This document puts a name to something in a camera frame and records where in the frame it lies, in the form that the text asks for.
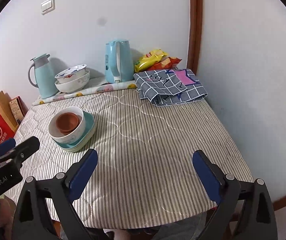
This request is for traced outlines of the person's left hand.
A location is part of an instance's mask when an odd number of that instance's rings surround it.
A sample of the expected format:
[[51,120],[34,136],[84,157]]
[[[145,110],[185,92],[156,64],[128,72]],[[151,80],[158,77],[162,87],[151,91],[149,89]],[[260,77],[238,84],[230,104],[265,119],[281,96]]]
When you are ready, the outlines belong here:
[[8,197],[0,198],[0,228],[11,230],[16,204]]

